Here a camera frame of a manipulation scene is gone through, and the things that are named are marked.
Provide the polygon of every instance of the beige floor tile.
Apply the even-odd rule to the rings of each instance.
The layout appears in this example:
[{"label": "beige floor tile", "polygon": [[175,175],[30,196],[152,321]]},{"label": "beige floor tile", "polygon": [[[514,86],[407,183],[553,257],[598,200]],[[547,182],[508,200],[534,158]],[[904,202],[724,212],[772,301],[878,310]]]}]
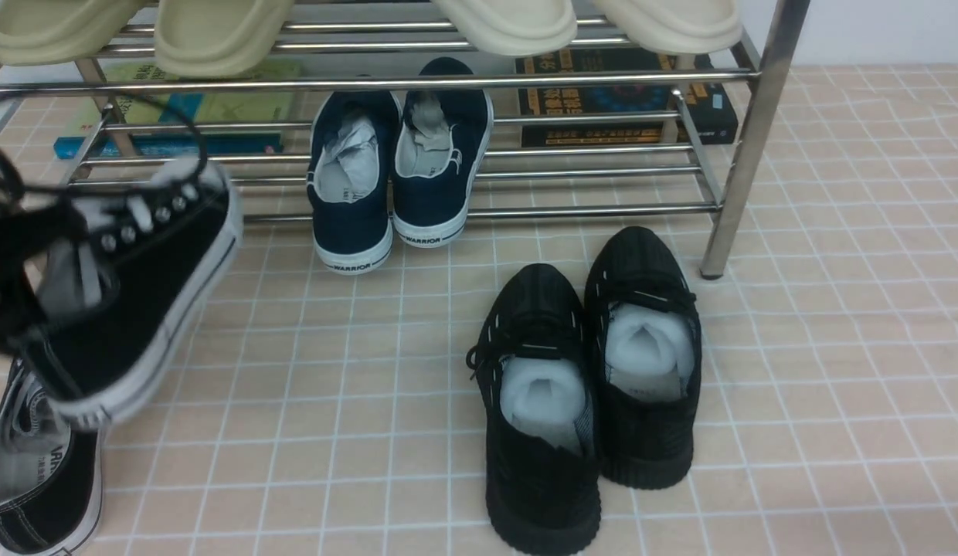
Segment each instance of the beige floor tile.
[{"label": "beige floor tile", "polygon": [[[512,92],[494,97],[515,110]],[[79,102],[29,99],[12,117],[0,144],[25,176],[59,179],[49,151]],[[732,148],[708,153],[725,175]],[[146,172],[95,172],[116,174]],[[674,183],[480,183],[473,205],[698,199]],[[247,205],[309,210],[299,190]],[[581,291],[628,224],[477,222],[443,249],[398,242],[358,278],[326,271],[306,225],[250,226],[175,372],[110,434],[87,551],[510,554],[487,522],[465,353],[524,264],[556,264]],[[600,481],[606,519],[585,553],[958,554],[958,66],[794,70],[722,280],[692,278],[708,219],[644,224],[698,293],[694,468],[653,492]]]}]

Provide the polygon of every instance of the pair of shoes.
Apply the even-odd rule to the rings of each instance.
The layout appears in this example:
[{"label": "pair of shoes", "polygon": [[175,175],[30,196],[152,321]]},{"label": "pair of shoes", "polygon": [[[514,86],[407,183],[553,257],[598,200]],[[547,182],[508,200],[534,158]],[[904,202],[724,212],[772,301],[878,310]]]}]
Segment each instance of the pair of shoes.
[{"label": "pair of shoes", "polygon": [[[270,53],[294,0],[162,0],[155,60],[185,77],[236,75]],[[0,63],[64,63],[93,56],[147,0],[2,0]]]},{"label": "pair of shoes", "polygon": [[[471,74],[450,57],[420,71]],[[314,120],[307,173],[321,262],[345,275],[378,268],[390,254],[394,229],[415,247],[456,239],[492,133],[493,104],[482,90],[409,92],[402,110],[389,91],[333,93]]]},{"label": "pair of shoes", "polygon": [[77,554],[101,517],[102,432],[72,430],[21,359],[0,402],[0,544],[29,556]]},{"label": "pair of shoes", "polygon": [[[656,53],[712,53],[743,34],[737,0],[593,0],[632,41]],[[577,35],[571,0],[432,0],[477,49],[534,56]]]},{"label": "pair of shoes", "polygon": [[160,388],[193,313],[242,244],[238,193],[215,162],[178,158],[122,193],[45,191],[49,207],[0,218],[0,265],[47,256],[8,333],[53,411],[77,430],[125,422]]},{"label": "pair of shoes", "polygon": [[671,251],[649,229],[624,229],[596,258],[585,300],[553,266],[526,266],[467,357],[487,412],[490,521],[529,554],[592,542],[600,473],[661,489],[691,467],[701,331]]}]

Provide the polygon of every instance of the white wall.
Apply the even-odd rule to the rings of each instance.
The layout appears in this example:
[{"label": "white wall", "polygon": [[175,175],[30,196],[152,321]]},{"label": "white wall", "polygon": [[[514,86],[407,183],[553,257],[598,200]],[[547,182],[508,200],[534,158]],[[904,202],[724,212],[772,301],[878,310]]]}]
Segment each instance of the white wall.
[{"label": "white wall", "polygon": [[[762,45],[771,24],[775,0],[740,1],[748,31],[754,42]],[[575,0],[575,3],[580,13],[593,13],[589,0]],[[363,15],[363,21],[428,19],[433,17],[432,10],[428,4],[382,5],[356,15]],[[137,15],[137,21],[151,22],[153,17],[150,10],[144,10]],[[296,7],[292,19],[352,20],[352,10],[342,6]],[[345,57],[304,56],[303,60],[311,73],[351,74],[352,61]],[[481,53],[466,53],[461,57],[479,73],[511,70],[508,59]],[[358,72],[415,73],[427,59],[430,54],[367,54],[359,57]],[[958,63],[958,0],[813,0],[796,63]],[[80,80],[80,75],[70,64],[5,67],[0,71],[0,83],[51,80]]]}]

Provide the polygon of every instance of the metal eyelet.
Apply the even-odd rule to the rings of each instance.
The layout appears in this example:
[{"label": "metal eyelet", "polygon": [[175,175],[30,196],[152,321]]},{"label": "metal eyelet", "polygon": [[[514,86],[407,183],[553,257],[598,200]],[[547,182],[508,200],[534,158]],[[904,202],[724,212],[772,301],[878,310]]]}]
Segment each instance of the metal eyelet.
[{"label": "metal eyelet", "polygon": [[115,247],[118,247],[118,242],[115,242],[115,236],[108,235],[101,236],[101,249],[104,249],[106,253],[112,253],[115,250]]}]

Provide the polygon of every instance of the black knit sneaker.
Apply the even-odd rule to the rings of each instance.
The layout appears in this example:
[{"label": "black knit sneaker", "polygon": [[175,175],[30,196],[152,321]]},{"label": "black knit sneaker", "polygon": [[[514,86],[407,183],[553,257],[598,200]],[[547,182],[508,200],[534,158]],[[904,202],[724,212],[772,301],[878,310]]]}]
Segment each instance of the black knit sneaker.
[{"label": "black knit sneaker", "polygon": [[69,200],[86,233],[49,248],[41,317],[15,347],[75,429],[123,422],[153,398],[194,307],[238,252],[235,188],[213,162],[188,183],[197,163],[168,162],[130,195]]},{"label": "black knit sneaker", "polygon": [[101,433],[51,412],[16,359],[0,402],[0,544],[16,555],[77,554],[101,517]]},{"label": "black knit sneaker", "polygon": [[670,487],[691,467],[702,382],[695,295],[661,239],[632,226],[596,258],[585,300],[603,477],[637,489]]},{"label": "black knit sneaker", "polygon": [[528,554],[585,548],[600,527],[596,400],[582,307],[556,268],[522,268],[466,359],[486,405],[486,508]]}]

